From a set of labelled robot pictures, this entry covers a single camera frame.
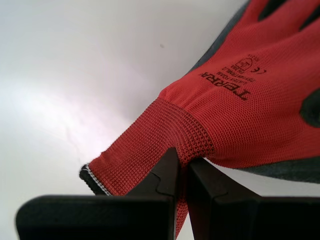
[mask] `glove finger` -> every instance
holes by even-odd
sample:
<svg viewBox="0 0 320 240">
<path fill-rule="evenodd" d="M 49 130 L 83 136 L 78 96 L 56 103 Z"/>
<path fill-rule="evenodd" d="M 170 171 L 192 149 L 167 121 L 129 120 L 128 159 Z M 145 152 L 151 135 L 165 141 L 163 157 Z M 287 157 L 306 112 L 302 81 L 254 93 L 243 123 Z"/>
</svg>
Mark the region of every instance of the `glove finger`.
<svg viewBox="0 0 320 240">
<path fill-rule="evenodd" d="M 257 23 L 259 20 L 271 15 L 286 0 L 252 0 L 248 5 L 240 25 Z"/>
<path fill-rule="evenodd" d="M 292 35 L 299 31 L 319 3 L 318 0 L 286 1 L 263 24 L 272 26 L 272 30 L 282 36 Z"/>
<path fill-rule="evenodd" d="M 307 28 L 309 25 L 317 24 L 319 29 L 320 24 L 320 5 L 313 11 L 313 13 L 308 17 L 308 19 L 302 24 L 300 30 Z"/>
</svg>

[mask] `gray rubber coating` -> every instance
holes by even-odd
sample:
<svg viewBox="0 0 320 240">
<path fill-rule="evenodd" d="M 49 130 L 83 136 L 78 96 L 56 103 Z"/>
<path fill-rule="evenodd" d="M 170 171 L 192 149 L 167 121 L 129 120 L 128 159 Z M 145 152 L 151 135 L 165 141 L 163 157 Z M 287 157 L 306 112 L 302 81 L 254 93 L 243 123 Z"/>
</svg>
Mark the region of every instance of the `gray rubber coating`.
<svg viewBox="0 0 320 240">
<path fill-rule="evenodd" d="M 241 168 L 239 170 L 277 179 L 320 184 L 320 156 Z"/>
</svg>

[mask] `work glove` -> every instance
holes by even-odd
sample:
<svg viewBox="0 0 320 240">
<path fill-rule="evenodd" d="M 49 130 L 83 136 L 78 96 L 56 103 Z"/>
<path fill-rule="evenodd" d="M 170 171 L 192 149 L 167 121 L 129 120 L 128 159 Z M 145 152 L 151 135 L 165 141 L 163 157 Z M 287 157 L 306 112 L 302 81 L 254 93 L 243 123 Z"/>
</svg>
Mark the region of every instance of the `work glove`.
<svg viewBox="0 0 320 240">
<path fill-rule="evenodd" d="M 247 3 L 195 68 L 83 167 L 88 185 L 125 195 L 171 147 L 182 173 L 192 159 L 206 157 L 223 167 L 320 182 L 319 5 Z M 182 191 L 177 234 L 187 213 Z"/>
</svg>

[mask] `white surface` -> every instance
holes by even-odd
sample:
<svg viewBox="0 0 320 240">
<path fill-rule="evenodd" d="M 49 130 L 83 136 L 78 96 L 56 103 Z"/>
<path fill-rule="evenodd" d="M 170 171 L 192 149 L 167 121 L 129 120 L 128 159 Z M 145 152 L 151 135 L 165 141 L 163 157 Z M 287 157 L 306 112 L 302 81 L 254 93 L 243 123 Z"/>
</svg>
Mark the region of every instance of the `white surface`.
<svg viewBox="0 0 320 240">
<path fill-rule="evenodd" d="M 92 194 L 78 177 L 203 55 L 245 0 L 0 0 L 0 239 L 45 194 Z M 262 195 L 315 184 L 236 170 Z M 179 240 L 191 240 L 190 222 Z"/>
</svg>

